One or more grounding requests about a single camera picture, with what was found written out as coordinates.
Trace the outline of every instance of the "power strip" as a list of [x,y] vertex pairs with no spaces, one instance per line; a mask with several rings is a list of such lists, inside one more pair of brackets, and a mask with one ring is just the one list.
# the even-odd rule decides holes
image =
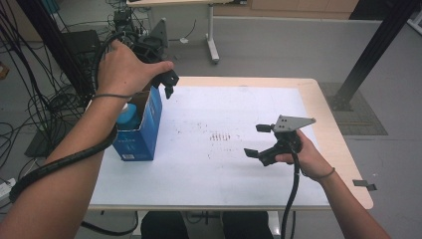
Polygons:
[[8,182],[9,184],[7,184],[6,182],[3,182],[0,185],[0,201],[9,197],[10,190],[12,190],[12,187],[16,184],[15,178],[10,178]]

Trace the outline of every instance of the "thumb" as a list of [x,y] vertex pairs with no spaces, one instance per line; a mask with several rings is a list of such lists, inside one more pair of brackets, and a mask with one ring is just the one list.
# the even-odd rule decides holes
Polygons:
[[278,162],[286,162],[286,163],[292,163],[293,159],[292,156],[290,154],[279,154],[276,155],[275,160]]
[[161,73],[168,72],[174,68],[174,64],[169,61],[149,64],[148,71],[151,77],[155,77]]

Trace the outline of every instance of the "equipment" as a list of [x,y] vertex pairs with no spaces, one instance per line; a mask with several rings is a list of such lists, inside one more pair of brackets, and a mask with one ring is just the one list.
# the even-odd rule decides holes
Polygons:
[[[157,23],[148,36],[141,36],[134,42],[131,49],[143,63],[151,64],[161,62],[164,48],[168,47],[166,33],[165,19],[163,18]],[[160,84],[163,84],[165,86],[165,96],[169,99],[174,92],[173,87],[177,85],[178,81],[179,77],[171,70],[156,76],[152,79],[151,84],[155,88],[158,88]]]
[[296,129],[316,122],[315,119],[294,118],[279,116],[276,124],[257,124],[259,132],[274,132],[277,139],[276,144],[262,152],[245,148],[249,157],[260,159],[264,166],[276,162],[275,156],[282,153],[299,153],[302,149],[301,140],[296,134]]
[[134,31],[134,26],[131,20],[131,11],[126,9],[123,11],[114,11],[113,19],[115,30],[121,31]]
[[299,163],[298,153],[302,150],[301,139],[296,133],[296,129],[303,126],[309,125],[316,122],[314,118],[294,118],[294,117],[283,117],[279,116],[276,124],[257,124],[257,131],[261,132],[274,132],[274,136],[277,139],[276,144],[273,147],[268,148],[262,152],[257,150],[245,148],[245,153],[249,157],[259,158],[264,166],[268,166],[276,162],[276,155],[283,153],[290,153],[294,160],[294,180],[291,194],[289,196],[288,203],[286,204],[285,213],[283,214],[282,221],[282,239],[286,238],[286,226],[289,217],[290,209],[298,192],[299,187],[299,173],[301,171],[301,165]]

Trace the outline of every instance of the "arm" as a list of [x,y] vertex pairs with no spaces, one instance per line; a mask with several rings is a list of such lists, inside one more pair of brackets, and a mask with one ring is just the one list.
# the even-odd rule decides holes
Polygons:
[[[311,178],[322,177],[316,181],[322,186],[328,198],[344,238],[390,238],[360,205],[336,172],[323,177],[329,175],[332,167],[300,130],[298,136],[303,144],[303,149],[298,154],[301,168]],[[292,157],[287,154],[277,155],[276,161],[293,162]]]
[[[169,62],[146,65],[124,44],[115,41],[111,45],[113,51],[100,64],[98,94],[133,95],[155,75],[173,67]],[[46,163],[103,141],[124,103],[119,98],[95,99]],[[94,192],[103,154],[72,164],[28,187],[0,224],[0,238],[74,238]]]

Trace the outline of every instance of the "wrist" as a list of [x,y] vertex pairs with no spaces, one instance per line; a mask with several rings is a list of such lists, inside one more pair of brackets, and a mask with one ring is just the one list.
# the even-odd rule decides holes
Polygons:
[[97,112],[99,115],[106,115],[112,117],[120,114],[124,104],[127,103],[126,98],[115,98],[115,97],[99,97],[94,98],[90,101],[87,106],[86,112]]
[[331,177],[333,174],[335,174],[335,167],[332,167],[331,170],[328,173],[325,173],[320,176],[310,176],[310,179],[321,182],[322,180]]
[[118,95],[118,94],[105,93],[105,94],[95,94],[91,98],[91,100],[93,101],[93,100],[98,99],[98,98],[118,98],[118,99],[125,99],[128,102],[133,97],[134,97],[134,95]]

